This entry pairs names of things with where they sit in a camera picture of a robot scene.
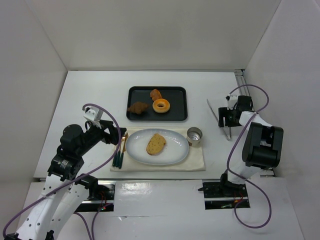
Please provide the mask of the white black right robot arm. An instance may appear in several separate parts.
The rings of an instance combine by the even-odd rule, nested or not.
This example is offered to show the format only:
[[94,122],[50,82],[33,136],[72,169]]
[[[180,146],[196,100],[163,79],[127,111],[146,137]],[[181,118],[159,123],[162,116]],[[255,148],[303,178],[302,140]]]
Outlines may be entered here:
[[219,182],[205,182],[198,189],[205,198],[243,197],[246,180],[262,170],[277,167],[281,160],[284,130],[264,121],[254,111],[250,96],[229,94],[226,100],[227,105],[213,114],[218,127],[243,126],[246,138],[241,161],[233,169],[226,170]]

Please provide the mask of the sliced seeded bread loaf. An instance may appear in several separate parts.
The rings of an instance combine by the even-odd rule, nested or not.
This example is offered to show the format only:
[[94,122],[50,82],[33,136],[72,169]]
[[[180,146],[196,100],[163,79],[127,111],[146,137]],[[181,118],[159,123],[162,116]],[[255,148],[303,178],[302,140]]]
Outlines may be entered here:
[[166,139],[162,135],[156,133],[148,142],[146,146],[146,152],[152,156],[157,155],[163,150],[166,143]]

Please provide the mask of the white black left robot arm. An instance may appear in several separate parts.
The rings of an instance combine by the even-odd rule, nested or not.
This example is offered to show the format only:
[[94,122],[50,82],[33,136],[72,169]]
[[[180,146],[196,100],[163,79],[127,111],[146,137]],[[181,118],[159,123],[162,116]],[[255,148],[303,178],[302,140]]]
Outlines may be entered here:
[[37,203],[15,233],[6,240],[56,240],[72,214],[85,199],[98,194],[98,180],[81,174],[83,155],[100,141],[117,145],[127,129],[116,129],[112,121],[101,120],[101,126],[90,125],[83,131],[78,124],[68,125],[60,138],[60,145],[52,159],[45,185]]

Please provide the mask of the steel serving tongs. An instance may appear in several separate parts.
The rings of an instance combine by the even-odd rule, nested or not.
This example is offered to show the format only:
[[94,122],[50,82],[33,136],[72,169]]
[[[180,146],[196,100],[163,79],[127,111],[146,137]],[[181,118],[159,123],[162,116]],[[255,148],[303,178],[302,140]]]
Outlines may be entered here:
[[[207,105],[208,105],[208,107],[209,107],[209,109],[210,109],[211,113],[213,114],[213,116],[214,116],[215,120],[216,120],[216,121],[217,121],[217,123],[219,124],[219,118],[218,118],[218,116],[216,115],[216,113],[214,112],[214,110],[213,110],[213,108],[212,108],[212,106],[211,106],[211,104],[210,104],[209,100],[208,100],[208,99],[206,99],[206,102],[207,102]],[[229,133],[227,133],[223,127],[218,126],[218,128],[219,128],[219,129],[220,129],[220,131],[224,134],[225,138],[226,138],[228,141],[231,141],[231,140],[232,140],[231,129],[229,129]]]

